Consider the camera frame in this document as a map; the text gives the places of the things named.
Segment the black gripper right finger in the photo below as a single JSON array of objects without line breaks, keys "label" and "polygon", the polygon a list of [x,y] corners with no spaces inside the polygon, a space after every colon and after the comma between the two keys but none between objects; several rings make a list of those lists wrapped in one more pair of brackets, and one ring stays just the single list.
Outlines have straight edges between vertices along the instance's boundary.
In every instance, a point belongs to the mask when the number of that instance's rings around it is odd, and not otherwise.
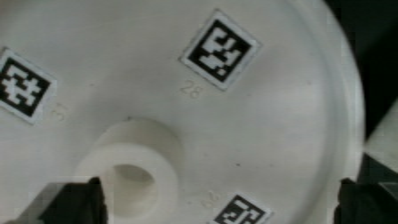
[{"label": "black gripper right finger", "polygon": [[332,224],[398,224],[398,182],[341,180]]}]

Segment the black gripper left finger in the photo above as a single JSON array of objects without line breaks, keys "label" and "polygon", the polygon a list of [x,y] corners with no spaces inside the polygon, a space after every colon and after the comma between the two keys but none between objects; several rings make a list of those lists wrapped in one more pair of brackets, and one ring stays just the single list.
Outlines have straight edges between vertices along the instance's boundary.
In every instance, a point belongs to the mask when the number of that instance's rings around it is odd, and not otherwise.
[{"label": "black gripper left finger", "polygon": [[50,183],[16,218],[16,224],[108,224],[99,178]]}]

